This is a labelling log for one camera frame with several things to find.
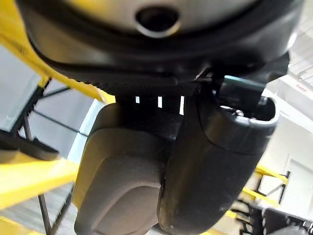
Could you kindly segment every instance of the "gray floor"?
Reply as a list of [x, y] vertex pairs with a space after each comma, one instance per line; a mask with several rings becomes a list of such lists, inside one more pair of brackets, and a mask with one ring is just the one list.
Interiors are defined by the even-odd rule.
[[[45, 193], [45, 201], [50, 221], [55, 220], [72, 186], [73, 184], [67, 184]], [[57, 235], [76, 235], [73, 228], [76, 214], [77, 209], [74, 205], [70, 205], [57, 231]], [[7, 217], [30, 229], [45, 234], [38, 197], [31, 198], [25, 202], [0, 211], [0, 216]]]

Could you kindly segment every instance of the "white ceiling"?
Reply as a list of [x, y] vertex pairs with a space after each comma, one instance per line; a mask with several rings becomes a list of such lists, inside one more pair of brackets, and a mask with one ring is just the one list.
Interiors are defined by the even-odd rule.
[[313, 0], [305, 0], [298, 36], [291, 48], [289, 70], [313, 86]]

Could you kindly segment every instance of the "white wall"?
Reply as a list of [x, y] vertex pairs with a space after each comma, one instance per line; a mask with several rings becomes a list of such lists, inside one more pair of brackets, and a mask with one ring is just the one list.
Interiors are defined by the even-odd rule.
[[[267, 84], [267, 89], [276, 94], [280, 99], [292, 106], [305, 115], [310, 120], [313, 120], [313, 91], [310, 87], [292, 75], [285, 75], [279, 79], [276, 79]], [[294, 119], [294, 121], [301, 125], [300, 120]]]
[[281, 117], [260, 163], [285, 173], [289, 156], [313, 170], [313, 134]]
[[9, 130], [40, 77], [0, 46], [0, 128]]

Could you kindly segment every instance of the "circular hole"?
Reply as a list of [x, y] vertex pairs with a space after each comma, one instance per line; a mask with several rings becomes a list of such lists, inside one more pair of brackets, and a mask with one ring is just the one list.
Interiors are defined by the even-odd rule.
[[[140, 10], [136, 14], [136, 21], [141, 26], [138, 30], [147, 36], [157, 35], [153, 33], [171, 31], [178, 24], [178, 19], [178, 12], [168, 7], [148, 7]], [[177, 29], [178, 27], [172, 30], [171, 33], [164, 35], [168, 36], [169, 34], [173, 34]]]

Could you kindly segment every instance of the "yellow metal beam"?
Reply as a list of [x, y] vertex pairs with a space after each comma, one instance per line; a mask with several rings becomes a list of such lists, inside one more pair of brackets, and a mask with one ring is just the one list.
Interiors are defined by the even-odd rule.
[[50, 80], [49, 77], [46, 77], [46, 76], [42, 77], [37, 85], [41, 88], [44, 88], [46, 84], [49, 82], [49, 80]]
[[283, 176], [283, 175], [280, 175], [262, 165], [257, 165], [257, 167], [255, 168], [254, 172], [258, 173], [258, 174], [261, 174], [261, 175], [267, 175], [267, 176], [272, 176], [272, 177], [276, 177], [280, 180], [282, 180], [284, 182], [284, 184], [287, 183], [288, 179]]
[[30, 66], [41, 77], [56, 79], [94, 99], [106, 103], [115, 102], [114, 96], [97, 89], [91, 84], [87, 85], [69, 79], [42, 61], [28, 41], [22, 19], [14, 2], [14, 0], [0, 0], [0, 44]]
[[271, 204], [274, 207], [278, 207], [279, 206], [277, 201], [269, 199], [268, 197], [265, 197], [265, 196], [255, 192], [255, 191], [247, 188], [247, 187], [244, 187], [242, 192], [247, 194], [247, 195], [249, 195], [249, 196], [251, 196], [251, 197], [253, 197], [254, 199], [257, 198], [257, 199], [264, 200], [264, 201], [266, 201], [267, 203]]
[[78, 164], [68, 160], [42, 161], [18, 152], [0, 164], [0, 210], [73, 182], [77, 172]]
[[235, 212], [232, 212], [232, 211], [226, 211], [225, 215], [232, 219], [239, 217], [239, 215], [237, 215]]
[[3, 216], [0, 216], [0, 232], [2, 235], [42, 235]]

